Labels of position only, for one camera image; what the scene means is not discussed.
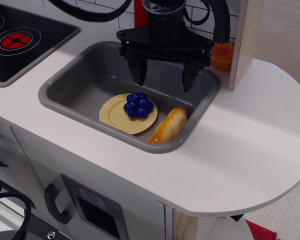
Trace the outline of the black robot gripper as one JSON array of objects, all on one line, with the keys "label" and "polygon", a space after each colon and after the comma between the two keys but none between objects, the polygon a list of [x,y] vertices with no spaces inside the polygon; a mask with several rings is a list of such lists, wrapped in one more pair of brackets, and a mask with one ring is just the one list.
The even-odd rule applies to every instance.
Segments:
[{"label": "black robot gripper", "polygon": [[120,55],[127,60],[133,80],[145,82],[148,60],[183,63],[183,91],[190,91],[199,70],[211,64],[215,42],[190,31],[184,0],[143,0],[147,25],[121,30]]}]

